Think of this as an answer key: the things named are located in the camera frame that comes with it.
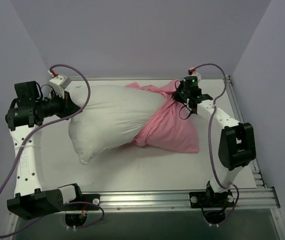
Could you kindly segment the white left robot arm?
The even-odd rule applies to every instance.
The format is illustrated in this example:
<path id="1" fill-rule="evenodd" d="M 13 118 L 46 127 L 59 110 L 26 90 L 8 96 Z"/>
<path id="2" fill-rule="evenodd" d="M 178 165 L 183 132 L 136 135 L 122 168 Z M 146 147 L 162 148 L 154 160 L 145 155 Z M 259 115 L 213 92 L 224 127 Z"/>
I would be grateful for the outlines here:
<path id="1" fill-rule="evenodd" d="M 14 197 L 7 201 L 11 213 L 24 220 L 32 220 L 65 210 L 77 210 L 83 196 L 76 183 L 49 189 L 43 174 L 41 156 L 41 128 L 44 119 L 57 116 L 65 119 L 80 107 L 72 102 L 66 91 L 70 79 L 58 76 L 49 81 L 50 96 L 44 97 L 36 81 L 17 83 L 16 98 L 5 116 L 13 140 L 16 164 Z"/>

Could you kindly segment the white pillow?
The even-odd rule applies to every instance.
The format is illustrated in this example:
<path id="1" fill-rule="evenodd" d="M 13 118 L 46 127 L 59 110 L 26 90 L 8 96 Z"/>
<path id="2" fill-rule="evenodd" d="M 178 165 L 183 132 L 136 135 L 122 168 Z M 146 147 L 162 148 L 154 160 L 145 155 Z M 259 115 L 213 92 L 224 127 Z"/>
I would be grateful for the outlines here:
<path id="1" fill-rule="evenodd" d="M 77 87 L 70 96 L 84 107 L 68 126 L 73 149 L 84 165 L 105 150 L 130 143 L 165 102 L 160 93 L 119 85 Z"/>

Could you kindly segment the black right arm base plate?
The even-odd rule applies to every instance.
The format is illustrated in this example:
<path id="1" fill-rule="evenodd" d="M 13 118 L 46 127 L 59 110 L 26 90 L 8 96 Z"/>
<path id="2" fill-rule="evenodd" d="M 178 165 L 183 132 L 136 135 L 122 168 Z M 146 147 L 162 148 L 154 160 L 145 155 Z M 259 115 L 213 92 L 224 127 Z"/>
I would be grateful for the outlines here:
<path id="1" fill-rule="evenodd" d="M 202 208 L 231 208 L 234 206 L 234 197 L 231 191 L 222 193 L 207 193 L 205 191 L 189 192 L 189 203 L 193 209 Z"/>

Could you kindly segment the pink rose-print pillowcase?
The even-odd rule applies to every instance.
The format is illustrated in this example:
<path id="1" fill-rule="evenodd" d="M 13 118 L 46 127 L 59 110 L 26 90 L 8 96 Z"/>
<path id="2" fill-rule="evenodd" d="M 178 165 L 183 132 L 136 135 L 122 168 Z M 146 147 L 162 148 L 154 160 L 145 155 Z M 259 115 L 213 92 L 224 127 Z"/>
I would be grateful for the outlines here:
<path id="1" fill-rule="evenodd" d="M 147 121 L 141 131 L 131 141 L 138 147 L 150 146 L 165 151 L 193 154 L 198 153 L 199 134 L 191 119 L 183 119 L 187 111 L 183 104 L 175 101 L 176 80 L 162 87 L 141 86 L 137 82 L 127 84 L 127 88 L 156 93 L 164 97 L 164 103 Z"/>

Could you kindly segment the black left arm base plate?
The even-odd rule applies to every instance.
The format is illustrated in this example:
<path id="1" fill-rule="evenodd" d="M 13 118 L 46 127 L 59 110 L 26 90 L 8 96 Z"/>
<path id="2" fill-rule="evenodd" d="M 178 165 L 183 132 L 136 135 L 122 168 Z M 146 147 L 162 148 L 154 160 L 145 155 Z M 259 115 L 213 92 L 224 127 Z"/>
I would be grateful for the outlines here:
<path id="1" fill-rule="evenodd" d="M 83 193 L 80 198 L 72 200 L 69 204 L 64 207 L 65 211 L 97 211 L 98 207 L 93 205 L 87 205 L 84 203 L 71 204 L 75 202 L 89 202 L 94 205 L 100 204 L 101 195 L 97 193 Z"/>

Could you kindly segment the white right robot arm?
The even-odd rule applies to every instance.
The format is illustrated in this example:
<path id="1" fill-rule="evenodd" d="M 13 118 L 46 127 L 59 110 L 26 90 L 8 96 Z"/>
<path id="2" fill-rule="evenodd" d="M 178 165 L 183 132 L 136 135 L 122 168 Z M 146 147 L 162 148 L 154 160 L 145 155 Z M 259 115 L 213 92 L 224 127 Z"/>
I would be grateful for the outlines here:
<path id="1" fill-rule="evenodd" d="M 185 77 L 174 83 L 172 98 L 183 104 L 189 113 L 208 121 L 208 150 L 213 178 L 208 182 L 204 200 L 209 206 L 217 206 L 222 193 L 227 192 L 238 174 L 256 158 L 254 128 L 250 123 L 241 123 L 217 107 L 217 98 L 203 94 L 195 76 Z M 218 159 L 222 167 L 216 169 L 212 147 L 212 129 L 220 132 Z"/>

